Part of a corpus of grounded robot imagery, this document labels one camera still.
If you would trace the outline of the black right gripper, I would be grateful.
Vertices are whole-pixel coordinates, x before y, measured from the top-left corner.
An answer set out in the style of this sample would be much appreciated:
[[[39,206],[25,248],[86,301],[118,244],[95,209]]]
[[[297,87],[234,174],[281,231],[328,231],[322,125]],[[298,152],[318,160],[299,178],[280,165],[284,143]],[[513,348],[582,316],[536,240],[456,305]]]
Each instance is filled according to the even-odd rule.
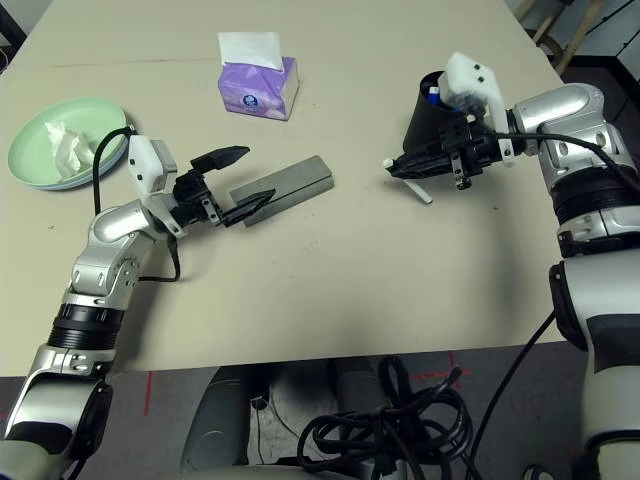
[[[465,190],[472,186],[473,176],[501,160],[498,140],[482,121],[454,118],[441,129],[441,144],[431,142],[407,150],[388,163],[388,172],[398,179],[425,179],[452,169],[456,188]]]

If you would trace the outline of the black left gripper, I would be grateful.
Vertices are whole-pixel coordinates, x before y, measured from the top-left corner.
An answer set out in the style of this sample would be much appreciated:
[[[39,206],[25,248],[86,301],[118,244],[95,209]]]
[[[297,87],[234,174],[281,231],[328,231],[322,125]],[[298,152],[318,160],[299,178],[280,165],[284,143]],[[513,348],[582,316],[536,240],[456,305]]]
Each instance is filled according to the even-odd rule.
[[[172,190],[176,206],[172,216],[181,227],[198,222],[221,223],[221,209],[209,190],[202,173],[222,170],[233,165],[249,152],[246,146],[229,146],[213,150],[191,161],[192,168],[176,178]],[[263,208],[274,196],[275,190],[256,192],[243,198],[222,214],[222,224],[231,227],[246,220]]]

